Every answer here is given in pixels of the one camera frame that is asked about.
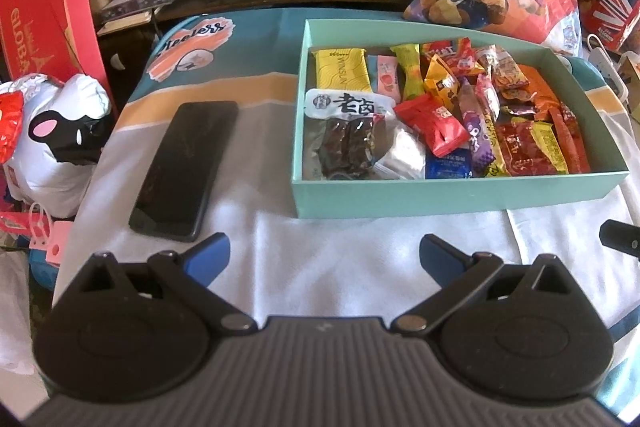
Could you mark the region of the gold long snack stick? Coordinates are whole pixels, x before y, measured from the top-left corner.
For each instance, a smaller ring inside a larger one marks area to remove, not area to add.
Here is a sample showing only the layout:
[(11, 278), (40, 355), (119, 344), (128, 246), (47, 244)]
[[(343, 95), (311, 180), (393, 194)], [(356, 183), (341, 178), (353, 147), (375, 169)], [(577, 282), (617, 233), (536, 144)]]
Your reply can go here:
[(487, 136), (491, 147), (492, 155), (494, 159), (491, 161), (486, 170), (487, 178), (498, 178), (498, 176), (510, 176), (508, 168), (506, 168), (506, 161), (502, 155), (502, 150), (499, 144), (498, 135), (494, 124), (490, 118), (485, 120), (485, 126), (487, 130)]

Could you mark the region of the red crinkled snack packet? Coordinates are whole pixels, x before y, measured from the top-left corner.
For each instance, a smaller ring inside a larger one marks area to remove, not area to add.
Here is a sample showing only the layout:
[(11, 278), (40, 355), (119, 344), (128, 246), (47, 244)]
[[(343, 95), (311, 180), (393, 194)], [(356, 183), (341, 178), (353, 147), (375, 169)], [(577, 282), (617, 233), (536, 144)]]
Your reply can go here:
[(511, 176), (553, 176), (558, 170), (533, 135), (533, 121), (510, 122), (497, 127), (502, 156)]

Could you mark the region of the long red snack packet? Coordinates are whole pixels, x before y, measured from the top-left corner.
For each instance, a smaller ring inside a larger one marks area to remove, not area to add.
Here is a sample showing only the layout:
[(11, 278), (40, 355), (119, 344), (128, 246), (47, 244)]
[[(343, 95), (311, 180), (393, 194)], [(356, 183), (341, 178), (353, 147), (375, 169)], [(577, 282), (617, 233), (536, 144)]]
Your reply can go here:
[(564, 104), (552, 105), (549, 108), (556, 139), (558, 139), (560, 149), (566, 161), (570, 174), (590, 173), (591, 168), (588, 156), (582, 139), (582, 132), (578, 124), (577, 117)]

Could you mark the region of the yellow square snack packet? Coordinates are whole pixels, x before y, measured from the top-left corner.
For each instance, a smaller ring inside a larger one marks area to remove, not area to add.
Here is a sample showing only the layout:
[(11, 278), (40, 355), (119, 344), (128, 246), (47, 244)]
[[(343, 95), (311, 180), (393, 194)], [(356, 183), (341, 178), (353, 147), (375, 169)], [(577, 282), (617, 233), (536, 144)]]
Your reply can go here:
[(551, 162), (555, 172), (557, 174), (567, 174), (567, 163), (556, 139), (552, 124), (543, 121), (534, 121), (530, 128), (530, 133), (539, 150), (541, 150), (548, 161)]

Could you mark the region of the red white small packet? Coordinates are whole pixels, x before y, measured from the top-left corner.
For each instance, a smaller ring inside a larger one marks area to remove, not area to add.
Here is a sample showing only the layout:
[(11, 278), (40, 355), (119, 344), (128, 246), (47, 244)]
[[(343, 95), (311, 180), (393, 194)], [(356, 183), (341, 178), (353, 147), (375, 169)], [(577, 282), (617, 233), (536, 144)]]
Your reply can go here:
[(428, 149), (442, 158), (469, 144), (470, 135), (463, 124), (434, 95), (425, 93), (395, 107), (395, 114), (416, 130)]

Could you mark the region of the black smartphone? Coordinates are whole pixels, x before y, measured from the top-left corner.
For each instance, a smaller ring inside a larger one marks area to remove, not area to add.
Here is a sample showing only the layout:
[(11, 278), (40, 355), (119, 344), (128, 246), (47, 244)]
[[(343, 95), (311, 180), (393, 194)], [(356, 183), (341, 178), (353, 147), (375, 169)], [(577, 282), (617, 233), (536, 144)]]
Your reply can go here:
[(232, 101), (178, 107), (131, 210), (132, 231), (195, 241), (238, 115), (239, 105)]

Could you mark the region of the blue white cracker packet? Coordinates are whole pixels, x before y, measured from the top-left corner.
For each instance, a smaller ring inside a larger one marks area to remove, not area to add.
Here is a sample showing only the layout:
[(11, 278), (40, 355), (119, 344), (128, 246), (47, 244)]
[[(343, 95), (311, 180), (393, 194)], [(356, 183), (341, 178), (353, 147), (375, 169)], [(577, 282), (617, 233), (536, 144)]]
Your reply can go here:
[(433, 152), (427, 154), (426, 179), (469, 179), (472, 173), (472, 156), (467, 148), (457, 148), (442, 157), (437, 157)]

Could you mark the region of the purple snack stick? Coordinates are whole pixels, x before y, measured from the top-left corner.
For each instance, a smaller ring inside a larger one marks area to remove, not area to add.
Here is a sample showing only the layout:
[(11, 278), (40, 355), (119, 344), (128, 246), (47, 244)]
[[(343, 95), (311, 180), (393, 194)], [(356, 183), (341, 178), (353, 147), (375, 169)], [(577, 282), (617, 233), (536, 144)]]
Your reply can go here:
[(470, 136), (473, 171), (477, 176), (485, 176), (490, 164), (495, 160), (495, 155), (491, 148), (483, 109), (466, 77), (460, 79), (458, 103), (464, 127)]

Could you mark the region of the orange snack bar packet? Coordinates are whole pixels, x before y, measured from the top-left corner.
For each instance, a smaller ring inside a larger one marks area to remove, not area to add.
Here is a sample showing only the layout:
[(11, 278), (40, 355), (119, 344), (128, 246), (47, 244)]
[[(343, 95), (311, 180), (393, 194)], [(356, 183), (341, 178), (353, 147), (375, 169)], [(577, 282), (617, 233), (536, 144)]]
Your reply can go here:
[(550, 121), (549, 110), (559, 109), (560, 100), (535, 67), (524, 64), (520, 64), (518, 67), (528, 80), (526, 90), (532, 96), (532, 102), (536, 109), (535, 119)]

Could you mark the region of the pink strawberry snack packet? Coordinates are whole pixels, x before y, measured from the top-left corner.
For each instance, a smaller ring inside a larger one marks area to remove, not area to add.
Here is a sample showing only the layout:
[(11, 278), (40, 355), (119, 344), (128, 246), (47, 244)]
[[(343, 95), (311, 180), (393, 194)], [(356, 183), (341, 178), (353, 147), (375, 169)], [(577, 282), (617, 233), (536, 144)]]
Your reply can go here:
[(398, 79), (397, 58), (389, 55), (379, 55), (376, 58), (376, 92), (392, 98), (396, 103), (401, 102)]

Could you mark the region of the small red twisted packet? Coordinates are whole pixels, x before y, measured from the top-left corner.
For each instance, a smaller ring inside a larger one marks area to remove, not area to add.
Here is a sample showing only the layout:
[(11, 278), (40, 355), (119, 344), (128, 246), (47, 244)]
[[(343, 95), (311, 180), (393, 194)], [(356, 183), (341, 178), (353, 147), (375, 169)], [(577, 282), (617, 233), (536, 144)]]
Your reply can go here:
[(445, 56), (445, 62), (454, 75), (474, 77), (486, 72), (485, 67), (477, 60), (469, 38), (457, 38), (452, 44), (452, 52)]

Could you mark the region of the yellow green cartoon snack packet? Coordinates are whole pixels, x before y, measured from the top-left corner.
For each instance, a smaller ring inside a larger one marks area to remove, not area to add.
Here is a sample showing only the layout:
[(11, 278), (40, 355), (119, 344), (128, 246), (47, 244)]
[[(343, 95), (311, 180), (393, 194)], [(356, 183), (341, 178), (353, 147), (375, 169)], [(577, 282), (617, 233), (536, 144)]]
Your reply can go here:
[(416, 43), (396, 44), (391, 46), (390, 50), (395, 54), (398, 65), (405, 75), (402, 101), (410, 101), (424, 95), (419, 46)]

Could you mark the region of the Union Jack red box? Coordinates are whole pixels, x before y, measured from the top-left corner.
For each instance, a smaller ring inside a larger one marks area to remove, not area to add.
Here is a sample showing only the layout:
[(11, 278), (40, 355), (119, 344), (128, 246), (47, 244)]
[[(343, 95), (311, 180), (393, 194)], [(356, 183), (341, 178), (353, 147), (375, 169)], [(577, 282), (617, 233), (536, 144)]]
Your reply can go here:
[(580, 20), (612, 52), (620, 52), (639, 20), (639, 0), (579, 0)]

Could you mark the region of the yellow Winsun snack bar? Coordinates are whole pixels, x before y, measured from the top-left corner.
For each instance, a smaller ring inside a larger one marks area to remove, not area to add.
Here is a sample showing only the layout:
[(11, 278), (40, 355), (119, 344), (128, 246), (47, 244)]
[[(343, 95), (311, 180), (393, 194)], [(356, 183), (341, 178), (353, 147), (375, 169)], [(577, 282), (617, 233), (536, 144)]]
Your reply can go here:
[(312, 55), (316, 65), (318, 89), (372, 91), (365, 49), (321, 49), (312, 52)]

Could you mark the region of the red Global gift box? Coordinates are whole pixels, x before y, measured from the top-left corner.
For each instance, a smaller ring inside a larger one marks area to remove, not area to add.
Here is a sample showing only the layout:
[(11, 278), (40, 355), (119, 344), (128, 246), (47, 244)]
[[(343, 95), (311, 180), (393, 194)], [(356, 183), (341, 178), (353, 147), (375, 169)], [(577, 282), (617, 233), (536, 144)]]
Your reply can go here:
[(89, 0), (0, 0), (1, 49), (9, 76), (41, 72), (60, 81), (76, 74), (108, 80)]

